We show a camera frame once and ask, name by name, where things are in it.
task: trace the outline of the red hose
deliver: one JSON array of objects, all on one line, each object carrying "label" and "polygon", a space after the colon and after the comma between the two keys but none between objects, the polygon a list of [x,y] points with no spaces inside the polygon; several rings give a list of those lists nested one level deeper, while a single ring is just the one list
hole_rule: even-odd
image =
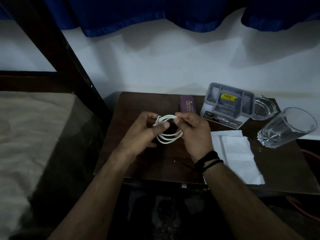
[{"label": "red hose", "polygon": [[[303,152],[303,154],[305,156],[308,156],[309,158],[313,159],[314,161],[318,162],[320,164],[320,156],[318,156],[317,154],[314,154],[310,151],[304,150],[304,149],[300,149],[300,151]],[[318,216],[314,216],[309,214],[308,212],[302,210],[295,202],[293,202],[289,196],[286,196],[286,199],[298,210],[300,211],[302,214],[306,215],[307,217],[310,217],[313,220],[316,220],[318,222],[320,222],[320,217]]]}]

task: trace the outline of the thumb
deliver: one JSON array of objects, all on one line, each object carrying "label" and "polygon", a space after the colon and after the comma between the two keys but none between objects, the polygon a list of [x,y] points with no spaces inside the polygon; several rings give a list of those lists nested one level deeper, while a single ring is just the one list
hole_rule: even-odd
[{"label": "thumb", "polygon": [[169,127],[170,127],[170,123],[168,121],[156,125],[155,127],[152,128],[153,137],[156,137],[157,135],[163,133]]},{"label": "thumb", "polygon": [[181,118],[175,118],[173,121],[183,133],[186,129],[190,128],[190,126]]}]

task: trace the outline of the forearm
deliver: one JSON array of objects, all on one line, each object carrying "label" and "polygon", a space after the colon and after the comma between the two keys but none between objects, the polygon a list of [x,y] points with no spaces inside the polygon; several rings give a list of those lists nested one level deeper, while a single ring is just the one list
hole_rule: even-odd
[{"label": "forearm", "polygon": [[129,166],[114,151],[49,239],[106,239],[117,197]]},{"label": "forearm", "polygon": [[303,239],[224,164],[214,165],[203,176],[236,239]]}]

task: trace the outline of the bed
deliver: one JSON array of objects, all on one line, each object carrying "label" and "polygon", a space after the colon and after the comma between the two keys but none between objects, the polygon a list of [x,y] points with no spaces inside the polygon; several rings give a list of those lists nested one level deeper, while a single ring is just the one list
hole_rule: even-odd
[{"label": "bed", "polygon": [[0,239],[46,239],[92,180],[112,114],[42,0],[0,3],[56,69],[0,71]]}]

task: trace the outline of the glass rim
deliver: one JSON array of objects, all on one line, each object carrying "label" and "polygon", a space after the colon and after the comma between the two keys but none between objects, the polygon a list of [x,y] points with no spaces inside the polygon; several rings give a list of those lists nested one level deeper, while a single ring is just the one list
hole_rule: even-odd
[{"label": "glass rim", "polygon": [[[293,127],[292,125],[290,125],[290,124],[284,119],[284,116],[285,116],[285,113],[286,113],[286,110],[287,110],[287,109],[298,109],[298,110],[301,110],[301,111],[307,113],[308,115],[310,115],[311,118],[312,118],[312,119],[314,120],[314,122],[315,122],[315,130],[305,131],[305,130],[297,129],[297,128]],[[297,131],[299,131],[299,132],[301,132],[301,133],[311,133],[311,132],[316,131],[316,129],[318,128],[318,122],[317,122],[316,119],[313,117],[313,115],[310,114],[309,112],[305,111],[304,109],[301,109],[301,108],[298,108],[298,107],[287,107],[287,108],[285,108],[285,109],[281,112],[281,117],[282,117],[282,120],[284,121],[284,123],[285,123],[287,126],[289,126],[289,127],[292,128],[292,129],[295,129],[295,130],[297,130]]]}]

